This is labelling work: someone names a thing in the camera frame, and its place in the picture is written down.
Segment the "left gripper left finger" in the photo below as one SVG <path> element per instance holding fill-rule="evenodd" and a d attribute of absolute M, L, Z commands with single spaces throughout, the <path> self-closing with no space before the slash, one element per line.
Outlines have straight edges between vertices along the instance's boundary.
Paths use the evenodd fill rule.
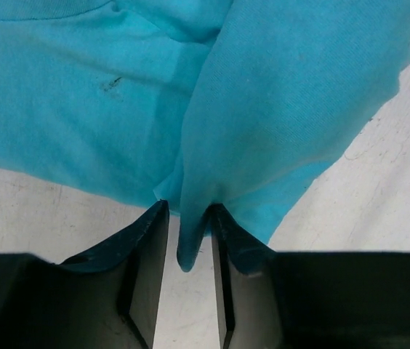
<path fill-rule="evenodd" d="M 169 207 L 55 264 L 0 254 L 0 348 L 152 348 Z"/>

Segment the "cyan t shirt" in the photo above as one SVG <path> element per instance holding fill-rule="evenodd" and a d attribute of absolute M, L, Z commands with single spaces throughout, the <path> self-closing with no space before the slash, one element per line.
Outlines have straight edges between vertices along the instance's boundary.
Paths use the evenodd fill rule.
<path fill-rule="evenodd" d="M 0 1 L 0 168 L 268 242 L 399 90 L 410 1 Z"/>

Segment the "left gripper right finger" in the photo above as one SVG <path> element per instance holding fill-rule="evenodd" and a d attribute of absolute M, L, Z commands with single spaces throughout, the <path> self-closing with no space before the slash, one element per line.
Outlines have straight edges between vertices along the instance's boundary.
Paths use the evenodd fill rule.
<path fill-rule="evenodd" d="M 208 215 L 222 348 L 410 348 L 410 253 L 277 252 Z"/>

